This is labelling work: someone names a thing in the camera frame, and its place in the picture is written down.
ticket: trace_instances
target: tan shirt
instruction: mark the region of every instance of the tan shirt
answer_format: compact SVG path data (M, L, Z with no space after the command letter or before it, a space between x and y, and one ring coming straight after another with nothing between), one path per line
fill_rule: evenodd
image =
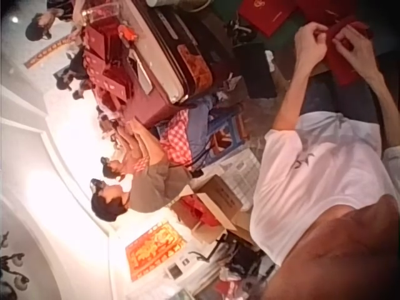
M167 206L190 180L185 167L172 166L169 161L148 166L133 177L129 207L139 213L153 213Z

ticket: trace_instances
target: red banner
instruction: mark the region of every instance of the red banner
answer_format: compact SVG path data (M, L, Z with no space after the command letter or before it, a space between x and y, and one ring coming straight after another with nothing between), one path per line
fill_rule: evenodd
M185 240L168 222L160 222L125 248L131 280L143 277L184 245Z

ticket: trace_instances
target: logo on t-shirt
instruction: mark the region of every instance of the logo on t-shirt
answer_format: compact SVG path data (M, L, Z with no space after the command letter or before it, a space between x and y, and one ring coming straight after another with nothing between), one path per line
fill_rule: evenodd
M309 164L309 158L315 157L313 153L309 153L306 155L304 159L298 159L297 161L294 162L294 168L299 169L303 163L305 163L307 166Z

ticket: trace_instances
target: black hair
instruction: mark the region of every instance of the black hair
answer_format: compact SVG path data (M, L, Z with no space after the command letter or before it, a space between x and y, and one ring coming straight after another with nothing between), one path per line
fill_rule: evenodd
M28 40L34 42L43 38L47 35L45 27L39 26L38 18L43 14L36 14L25 30L25 36Z
M115 197L109 203L106 203L106 198L94 193L91 199L92 211L99 219L106 222L114 222L119 215L127 211L122 204L122 200L122 197Z
M100 159L100 161L102 164L102 175L105 178L116 179L117 177L120 177L119 181L122 181L125 178L125 175L122 175L120 172L113 171L110 168L110 166L108 164L109 161L105 157L102 157Z
M64 81L64 77L65 77L65 75L68 73L68 68L67 69L65 69L63 72L62 72L62 75L60 76L60 77L58 77L57 78L57 83L56 83L56 86L57 86L57 88L58 89L60 89L60 90L65 90L65 89L71 89L70 87L69 87L69 85L70 85L70 83L73 81L73 79L74 79L74 77L72 76L72 75L69 75L68 76L68 78L67 78L67 82L65 82Z
M74 91L74 92L72 93L72 97L73 97L75 100L83 99L83 96L79 93L79 90Z
M121 173L113 171L108 164L102 165L102 174L105 178L116 179Z
M100 108L100 106L96 106L96 110L97 110L97 113L98 114L102 114L103 113L103 111L101 110L101 108Z

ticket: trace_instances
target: stool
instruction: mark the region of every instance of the stool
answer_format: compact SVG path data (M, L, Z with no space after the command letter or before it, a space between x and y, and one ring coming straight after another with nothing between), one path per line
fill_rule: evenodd
M214 116L214 119L211 120L208 125L209 139L210 140L214 139L214 141L217 143L216 146L218 146L218 142L215 138L215 135L216 133L222 130L230 135L231 143L228 147L225 147L222 151L212 148L207 158L205 159L202 168L212 163L215 163L224 156L227 156L236 148L242 146L247 139L247 134L245 133L241 118L240 105L213 109L211 110L210 114Z

